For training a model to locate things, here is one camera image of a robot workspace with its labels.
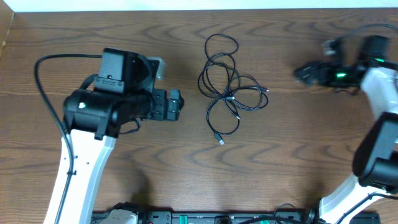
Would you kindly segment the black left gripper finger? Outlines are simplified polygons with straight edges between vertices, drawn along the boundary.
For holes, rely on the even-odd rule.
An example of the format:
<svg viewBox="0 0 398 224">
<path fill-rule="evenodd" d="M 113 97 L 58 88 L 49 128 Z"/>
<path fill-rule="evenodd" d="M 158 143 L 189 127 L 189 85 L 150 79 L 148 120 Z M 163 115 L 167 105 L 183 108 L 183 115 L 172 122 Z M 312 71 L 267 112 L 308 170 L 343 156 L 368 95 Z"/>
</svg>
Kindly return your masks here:
<svg viewBox="0 0 398 224">
<path fill-rule="evenodd" d="M 155 68 L 148 57 L 138 54 L 133 68 L 133 89 L 153 90 L 156 81 Z"/>
<path fill-rule="evenodd" d="M 170 90 L 169 111 L 180 112 L 185 104 L 179 90 Z"/>
</svg>

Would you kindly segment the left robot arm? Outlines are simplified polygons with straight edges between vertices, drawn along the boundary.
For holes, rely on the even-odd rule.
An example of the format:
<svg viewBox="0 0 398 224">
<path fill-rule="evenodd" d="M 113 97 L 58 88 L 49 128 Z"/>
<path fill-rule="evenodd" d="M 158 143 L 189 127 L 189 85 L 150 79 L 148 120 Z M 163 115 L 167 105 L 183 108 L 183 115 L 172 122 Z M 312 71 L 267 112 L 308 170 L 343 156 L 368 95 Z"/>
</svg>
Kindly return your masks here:
<svg viewBox="0 0 398 224">
<path fill-rule="evenodd" d="M 34 67 L 37 87 L 62 134 L 61 158 L 45 223 L 90 223 L 107 160 L 122 125 L 142 120 L 176 121 L 184 105 L 179 90 L 160 90 L 160 57 L 105 48 L 97 58 L 99 72 L 88 76 L 63 102 L 60 119 L 39 80 L 42 62 Z"/>
</svg>

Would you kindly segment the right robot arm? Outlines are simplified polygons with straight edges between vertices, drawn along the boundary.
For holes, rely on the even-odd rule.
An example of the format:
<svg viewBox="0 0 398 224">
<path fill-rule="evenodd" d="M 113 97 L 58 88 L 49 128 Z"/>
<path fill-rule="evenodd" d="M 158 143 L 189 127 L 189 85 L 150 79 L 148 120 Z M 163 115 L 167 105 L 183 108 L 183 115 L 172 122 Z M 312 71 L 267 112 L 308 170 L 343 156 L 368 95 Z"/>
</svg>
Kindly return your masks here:
<svg viewBox="0 0 398 224">
<path fill-rule="evenodd" d="M 346 66 L 343 38 L 329 40 L 329 62 L 308 62 L 293 72 L 306 85 L 361 90 L 375 118 L 354 154 L 350 176 L 319 201 L 317 212 L 309 213 L 311 223 L 350 223 L 379 199 L 397 199 L 397 64 L 386 58 L 388 43 L 380 35 L 365 37 L 358 61 Z"/>
</svg>

